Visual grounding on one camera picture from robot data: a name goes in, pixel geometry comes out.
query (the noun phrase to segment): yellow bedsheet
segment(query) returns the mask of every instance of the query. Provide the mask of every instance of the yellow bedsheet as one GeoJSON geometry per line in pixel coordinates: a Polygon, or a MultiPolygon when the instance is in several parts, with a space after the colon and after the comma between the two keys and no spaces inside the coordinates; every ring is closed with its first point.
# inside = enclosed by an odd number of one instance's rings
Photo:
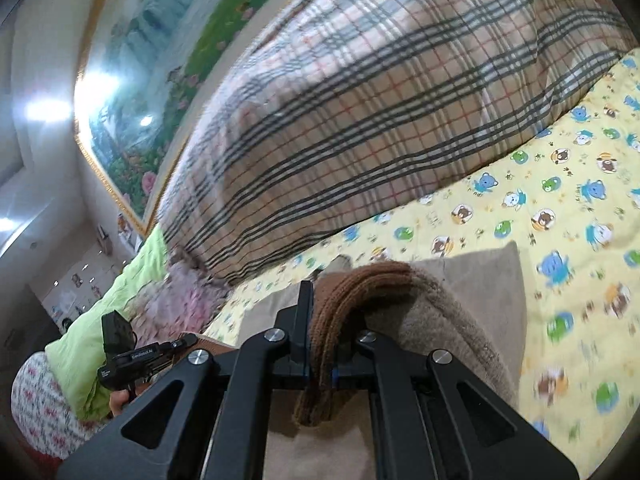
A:
{"type": "Polygon", "coordinates": [[[519,411],[586,478],[640,401],[638,65],[640,49],[510,156],[239,285],[207,335],[233,344],[247,309],[338,254],[363,265],[516,240],[528,310],[519,411]]]}

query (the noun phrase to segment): ceiling light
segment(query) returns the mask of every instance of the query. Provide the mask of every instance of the ceiling light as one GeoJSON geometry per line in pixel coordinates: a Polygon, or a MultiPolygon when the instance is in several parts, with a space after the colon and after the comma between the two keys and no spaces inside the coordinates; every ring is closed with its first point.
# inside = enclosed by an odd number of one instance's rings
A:
{"type": "Polygon", "coordinates": [[[40,99],[27,104],[25,114],[30,121],[54,123],[71,117],[69,103],[57,99],[40,99]]]}
{"type": "Polygon", "coordinates": [[[0,218],[0,232],[2,231],[13,231],[18,227],[18,222],[14,222],[13,220],[9,220],[8,218],[0,218]]]}

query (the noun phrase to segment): painted landscape mural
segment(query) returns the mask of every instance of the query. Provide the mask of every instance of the painted landscape mural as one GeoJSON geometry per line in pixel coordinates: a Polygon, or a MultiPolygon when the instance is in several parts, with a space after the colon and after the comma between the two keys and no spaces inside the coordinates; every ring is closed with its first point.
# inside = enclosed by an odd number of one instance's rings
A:
{"type": "Polygon", "coordinates": [[[90,136],[79,139],[142,222],[200,86],[267,0],[115,1],[88,61],[104,98],[87,110],[90,136]]]}

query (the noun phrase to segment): brown knitted fabric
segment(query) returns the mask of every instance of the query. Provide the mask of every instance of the brown knitted fabric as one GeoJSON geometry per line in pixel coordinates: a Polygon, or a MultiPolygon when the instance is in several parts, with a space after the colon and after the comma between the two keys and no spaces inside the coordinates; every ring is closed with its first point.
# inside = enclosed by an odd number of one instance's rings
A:
{"type": "Polygon", "coordinates": [[[318,280],[308,329],[313,377],[296,403],[299,424],[316,426],[330,416],[334,350],[347,316],[374,298],[406,294],[411,285],[412,269],[402,262],[380,262],[318,280]]]}

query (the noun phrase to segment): black camera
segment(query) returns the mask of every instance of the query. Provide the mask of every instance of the black camera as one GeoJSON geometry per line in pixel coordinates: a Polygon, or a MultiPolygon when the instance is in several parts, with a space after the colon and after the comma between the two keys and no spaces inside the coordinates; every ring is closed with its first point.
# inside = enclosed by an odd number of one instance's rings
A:
{"type": "Polygon", "coordinates": [[[169,366],[178,352],[198,341],[195,334],[185,334],[175,341],[136,348],[138,338],[131,323],[116,311],[102,316],[102,338],[107,361],[98,368],[98,382],[108,390],[128,390],[129,400],[136,397],[136,383],[148,382],[169,366]]]}

